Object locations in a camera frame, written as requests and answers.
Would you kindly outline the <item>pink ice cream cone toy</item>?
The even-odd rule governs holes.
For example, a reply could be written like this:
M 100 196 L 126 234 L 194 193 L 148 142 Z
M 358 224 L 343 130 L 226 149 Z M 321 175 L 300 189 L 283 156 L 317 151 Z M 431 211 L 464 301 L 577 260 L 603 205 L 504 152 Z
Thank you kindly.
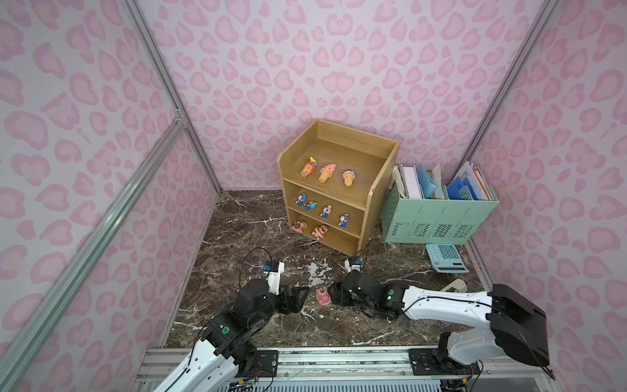
M 322 184 L 325 184 L 334 174 L 336 170 L 336 165 L 334 163 L 329 163 L 321 168 L 320 175 L 318 181 Z

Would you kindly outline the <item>sprinkled ice cream cone toy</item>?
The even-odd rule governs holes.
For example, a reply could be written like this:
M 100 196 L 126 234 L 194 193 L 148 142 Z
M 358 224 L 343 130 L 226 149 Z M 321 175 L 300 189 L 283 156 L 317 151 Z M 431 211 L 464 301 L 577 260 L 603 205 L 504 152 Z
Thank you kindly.
M 310 174 L 316 172 L 317 166 L 318 166 L 317 161 L 313 157 L 310 157 L 309 160 L 303 166 L 302 170 L 300 171 L 300 175 L 302 177 L 309 176 Z

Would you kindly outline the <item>small blue figure toy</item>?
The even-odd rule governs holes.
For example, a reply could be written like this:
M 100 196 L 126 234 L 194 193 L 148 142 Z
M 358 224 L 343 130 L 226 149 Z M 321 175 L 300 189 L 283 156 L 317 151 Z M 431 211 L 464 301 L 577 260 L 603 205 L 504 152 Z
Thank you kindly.
M 296 205 L 302 207 L 306 204 L 306 200 L 307 200 L 307 195 L 305 193 L 300 193 L 297 196 Z

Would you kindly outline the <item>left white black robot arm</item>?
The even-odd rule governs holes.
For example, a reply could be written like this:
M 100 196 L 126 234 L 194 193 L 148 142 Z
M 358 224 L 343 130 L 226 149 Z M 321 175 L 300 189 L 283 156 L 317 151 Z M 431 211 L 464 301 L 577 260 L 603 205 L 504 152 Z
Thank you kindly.
M 256 362 L 251 337 L 276 314 L 299 313 L 309 287 L 289 287 L 253 279 L 234 302 L 203 327 L 185 359 L 156 388 L 157 391 L 218 391 L 238 374 L 253 377 L 265 371 Z

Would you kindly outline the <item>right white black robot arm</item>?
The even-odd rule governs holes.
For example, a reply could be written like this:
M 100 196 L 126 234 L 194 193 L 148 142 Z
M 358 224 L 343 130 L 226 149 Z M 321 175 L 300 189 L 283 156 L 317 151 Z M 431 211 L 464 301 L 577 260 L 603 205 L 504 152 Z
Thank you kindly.
M 328 288 L 334 305 L 354 306 L 387 321 L 437 320 L 465 326 L 440 337 L 436 358 L 470 366 L 508 356 L 532 367 L 550 366 L 545 312 L 512 287 L 495 284 L 488 292 L 442 292 L 411 285 L 377 283 L 352 270 Z

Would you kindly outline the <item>pink round toy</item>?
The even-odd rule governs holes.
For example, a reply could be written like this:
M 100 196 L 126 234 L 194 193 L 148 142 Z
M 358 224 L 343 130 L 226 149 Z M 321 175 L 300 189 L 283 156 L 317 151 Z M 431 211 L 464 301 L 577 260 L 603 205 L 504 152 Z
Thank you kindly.
M 326 287 L 320 287 L 315 292 L 317 302 L 320 305 L 330 305 L 332 303 L 331 295 Z

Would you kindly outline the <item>small purple figure toy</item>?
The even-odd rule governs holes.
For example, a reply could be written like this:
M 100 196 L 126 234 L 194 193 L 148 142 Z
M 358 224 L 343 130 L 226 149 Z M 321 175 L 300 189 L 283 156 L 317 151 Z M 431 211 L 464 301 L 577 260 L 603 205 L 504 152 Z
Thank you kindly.
M 341 228 L 346 228 L 348 223 L 349 223 L 349 214 L 348 213 L 344 213 L 343 215 L 341 215 L 340 221 L 339 221 L 338 225 Z

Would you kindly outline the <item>wooden three-tier shelf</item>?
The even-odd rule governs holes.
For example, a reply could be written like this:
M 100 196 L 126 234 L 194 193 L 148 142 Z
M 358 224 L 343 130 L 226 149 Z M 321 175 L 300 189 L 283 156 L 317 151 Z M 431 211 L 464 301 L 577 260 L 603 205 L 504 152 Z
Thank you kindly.
M 348 256 L 380 219 L 400 144 L 318 120 L 279 155 L 292 230 Z

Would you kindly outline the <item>pink red toy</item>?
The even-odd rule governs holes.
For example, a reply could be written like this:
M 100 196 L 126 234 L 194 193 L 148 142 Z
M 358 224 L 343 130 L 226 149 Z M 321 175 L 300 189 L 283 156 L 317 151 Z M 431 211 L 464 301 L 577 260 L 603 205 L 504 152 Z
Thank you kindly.
M 327 225 L 316 225 L 312 231 L 312 235 L 317 241 L 321 241 L 325 239 L 327 236 L 327 233 L 328 233 Z

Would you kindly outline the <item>blue pink pig figure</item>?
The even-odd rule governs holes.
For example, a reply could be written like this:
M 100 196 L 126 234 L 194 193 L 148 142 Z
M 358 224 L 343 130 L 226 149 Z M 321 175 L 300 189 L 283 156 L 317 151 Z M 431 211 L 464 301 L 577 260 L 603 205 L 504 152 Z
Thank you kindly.
M 326 218 L 328 218 L 328 217 L 329 217 L 329 215 L 331 214 L 331 211 L 332 211 L 332 205 L 331 205 L 331 204 L 329 204 L 329 205 L 327 205 L 327 206 L 325 206 L 325 207 L 323 208 L 322 213 L 320 214 L 320 216 L 321 216 L 323 219 L 326 219 Z

